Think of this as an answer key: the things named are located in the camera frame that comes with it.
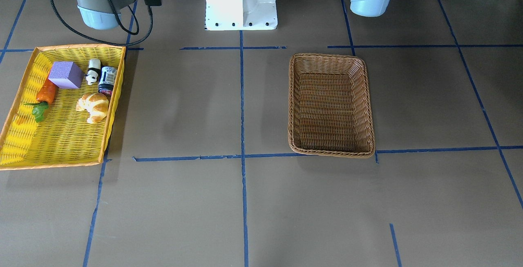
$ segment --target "toy croissant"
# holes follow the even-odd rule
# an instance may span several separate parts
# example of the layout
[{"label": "toy croissant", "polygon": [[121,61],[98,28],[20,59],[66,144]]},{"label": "toy croissant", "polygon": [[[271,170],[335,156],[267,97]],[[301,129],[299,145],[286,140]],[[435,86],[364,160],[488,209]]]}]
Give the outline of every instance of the toy croissant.
[{"label": "toy croissant", "polygon": [[102,121],[107,116],[109,109],[109,100],[102,93],[87,93],[78,99],[76,104],[77,111],[87,110],[90,117],[87,119],[89,124],[94,124]]}]

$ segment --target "basket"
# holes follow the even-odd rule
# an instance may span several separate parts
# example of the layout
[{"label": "basket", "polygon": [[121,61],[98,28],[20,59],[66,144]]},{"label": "basket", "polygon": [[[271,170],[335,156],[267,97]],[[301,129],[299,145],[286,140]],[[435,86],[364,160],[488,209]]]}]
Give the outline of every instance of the basket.
[{"label": "basket", "polygon": [[296,53],[289,64],[289,146],[305,155],[368,158],[374,128],[358,57]]},{"label": "basket", "polygon": [[[0,170],[102,163],[120,98],[124,57],[125,47],[102,44],[35,48],[0,134]],[[98,92],[97,85],[82,81],[79,89],[58,88],[45,120],[36,123],[31,114],[32,106],[24,103],[36,101],[36,94],[53,63],[73,61],[86,71],[92,58],[100,59],[105,66],[117,67],[107,117],[96,124],[88,124],[89,113],[75,111],[79,98]]]}]

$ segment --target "purple block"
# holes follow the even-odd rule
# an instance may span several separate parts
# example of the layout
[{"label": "purple block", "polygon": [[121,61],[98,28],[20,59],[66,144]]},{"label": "purple block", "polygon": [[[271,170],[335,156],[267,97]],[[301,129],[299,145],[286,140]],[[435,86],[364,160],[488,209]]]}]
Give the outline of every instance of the purple block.
[{"label": "purple block", "polygon": [[54,62],[49,72],[49,80],[61,89],[79,89],[82,79],[84,72],[74,62]]}]

